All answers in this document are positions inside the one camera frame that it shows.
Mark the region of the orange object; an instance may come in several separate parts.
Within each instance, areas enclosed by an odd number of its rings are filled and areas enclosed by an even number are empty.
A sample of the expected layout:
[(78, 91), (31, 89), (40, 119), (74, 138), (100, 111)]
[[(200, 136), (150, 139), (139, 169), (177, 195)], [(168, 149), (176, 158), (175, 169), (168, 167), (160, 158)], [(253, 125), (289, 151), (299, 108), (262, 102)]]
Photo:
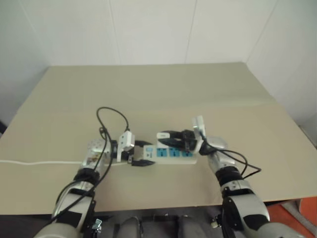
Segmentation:
[(317, 238), (317, 196), (265, 203), (272, 222), (293, 228), (307, 238)]

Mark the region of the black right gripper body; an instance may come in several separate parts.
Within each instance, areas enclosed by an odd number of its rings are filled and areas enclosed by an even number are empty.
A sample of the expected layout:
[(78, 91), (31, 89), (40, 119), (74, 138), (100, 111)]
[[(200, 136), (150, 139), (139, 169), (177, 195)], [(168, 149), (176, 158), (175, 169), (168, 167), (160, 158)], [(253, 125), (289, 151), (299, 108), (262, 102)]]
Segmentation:
[(197, 145), (197, 139), (195, 138), (194, 131), (184, 130), (181, 132), (182, 150), (194, 151)]

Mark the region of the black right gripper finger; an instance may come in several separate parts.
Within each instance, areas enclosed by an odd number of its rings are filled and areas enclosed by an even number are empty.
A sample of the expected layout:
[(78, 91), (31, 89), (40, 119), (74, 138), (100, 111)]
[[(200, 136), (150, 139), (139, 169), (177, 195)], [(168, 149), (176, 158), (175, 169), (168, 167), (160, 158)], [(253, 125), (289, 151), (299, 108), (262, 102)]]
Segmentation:
[(165, 131), (162, 131), (162, 133), (167, 133), (168, 138), (182, 138), (183, 137), (183, 132), (174, 131), (174, 130), (165, 130)]
[(185, 144), (182, 140), (177, 140), (175, 138), (164, 138), (158, 139), (158, 142), (173, 148), (185, 149)]

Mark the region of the white power strip blue sockets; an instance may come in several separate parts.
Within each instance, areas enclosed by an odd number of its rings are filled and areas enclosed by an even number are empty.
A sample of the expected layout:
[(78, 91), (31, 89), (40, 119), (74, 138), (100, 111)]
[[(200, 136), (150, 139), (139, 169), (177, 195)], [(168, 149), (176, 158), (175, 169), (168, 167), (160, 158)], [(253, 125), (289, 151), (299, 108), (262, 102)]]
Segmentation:
[[(116, 160), (117, 148), (114, 149), (111, 156), (115, 164), (120, 164)], [(127, 152), (124, 152), (122, 156), (121, 163), (127, 163)], [(156, 145), (136, 146), (134, 159), (154, 161), (156, 165), (194, 165), (197, 162), (197, 158), (191, 152), (181, 151), (172, 147), (157, 148)]]

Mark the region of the dark rounded shape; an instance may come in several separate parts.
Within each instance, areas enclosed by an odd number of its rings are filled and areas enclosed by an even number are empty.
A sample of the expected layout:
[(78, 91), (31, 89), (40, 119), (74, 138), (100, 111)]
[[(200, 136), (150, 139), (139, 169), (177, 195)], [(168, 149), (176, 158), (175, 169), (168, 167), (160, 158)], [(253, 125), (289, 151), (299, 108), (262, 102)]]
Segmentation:
[(118, 231), (117, 238), (144, 238), (143, 224), (137, 217), (125, 220)]

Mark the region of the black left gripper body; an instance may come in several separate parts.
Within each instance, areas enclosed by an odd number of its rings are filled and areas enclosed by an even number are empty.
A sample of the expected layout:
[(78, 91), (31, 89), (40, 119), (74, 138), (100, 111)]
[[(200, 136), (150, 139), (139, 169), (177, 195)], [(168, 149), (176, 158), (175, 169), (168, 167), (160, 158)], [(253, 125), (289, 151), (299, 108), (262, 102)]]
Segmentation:
[(127, 151), (127, 156), (128, 156), (127, 163), (132, 166), (137, 166), (139, 161), (134, 159), (134, 152), (135, 152), (135, 147)]

